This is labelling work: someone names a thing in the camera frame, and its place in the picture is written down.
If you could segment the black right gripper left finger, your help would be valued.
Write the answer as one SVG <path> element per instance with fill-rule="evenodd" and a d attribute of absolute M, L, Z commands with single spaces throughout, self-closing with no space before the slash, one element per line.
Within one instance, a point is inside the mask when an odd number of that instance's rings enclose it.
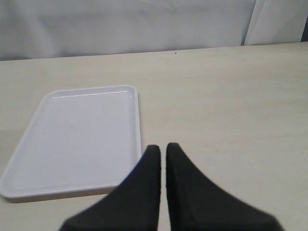
<path fill-rule="evenodd" d="M 62 231 L 155 231 L 161 197 L 161 152 L 147 146 L 130 174 L 111 193 L 68 218 Z"/>

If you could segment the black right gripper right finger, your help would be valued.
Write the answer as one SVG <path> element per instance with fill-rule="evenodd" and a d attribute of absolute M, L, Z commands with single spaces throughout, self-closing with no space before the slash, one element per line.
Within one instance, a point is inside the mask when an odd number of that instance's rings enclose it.
<path fill-rule="evenodd" d="M 271 214 L 227 193 L 207 178 L 179 144 L 166 151 L 166 190 L 173 231 L 282 231 Z"/>

